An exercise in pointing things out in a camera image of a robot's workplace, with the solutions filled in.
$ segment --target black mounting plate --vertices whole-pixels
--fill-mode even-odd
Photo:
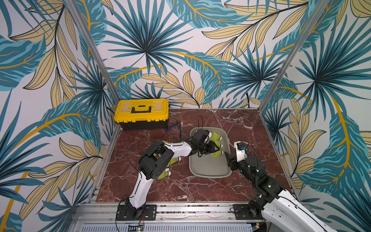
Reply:
[[[157,205],[143,205],[143,211],[145,211],[145,221],[154,221],[156,219]],[[126,209],[126,205],[120,205],[116,214],[116,221],[136,221],[143,218],[144,212],[139,218],[131,216],[129,211]]]
[[[249,204],[233,205],[233,213],[236,220],[263,220],[261,211]]]

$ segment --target gray tray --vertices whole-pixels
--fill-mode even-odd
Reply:
[[[223,144],[221,150],[230,154],[229,140],[227,133],[223,129],[216,127],[203,127],[203,129],[210,132],[215,131],[220,135],[222,139],[219,140],[219,142]],[[196,130],[198,130],[197,127],[193,128],[190,135],[193,136],[196,133]],[[225,178],[230,176],[232,173],[231,169],[228,167],[227,158],[224,154],[215,158],[213,158],[211,154],[203,155],[201,157],[194,154],[189,157],[189,170],[195,176],[204,178]]]

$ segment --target toolbox lid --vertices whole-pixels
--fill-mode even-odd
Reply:
[[[169,119],[169,102],[166,99],[121,100],[114,119],[117,123],[165,121]]]

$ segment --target vent grille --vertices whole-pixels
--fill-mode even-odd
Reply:
[[[128,224],[117,224],[120,232],[128,231]],[[150,232],[251,232],[251,224],[242,223],[146,223]],[[117,232],[114,224],[84,224],[81,232]]]

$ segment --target yellow toolbox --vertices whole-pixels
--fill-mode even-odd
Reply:
[[[167,128],[169,102],[166,99],[122,100],[117,105],[114,120],[123,130]]]

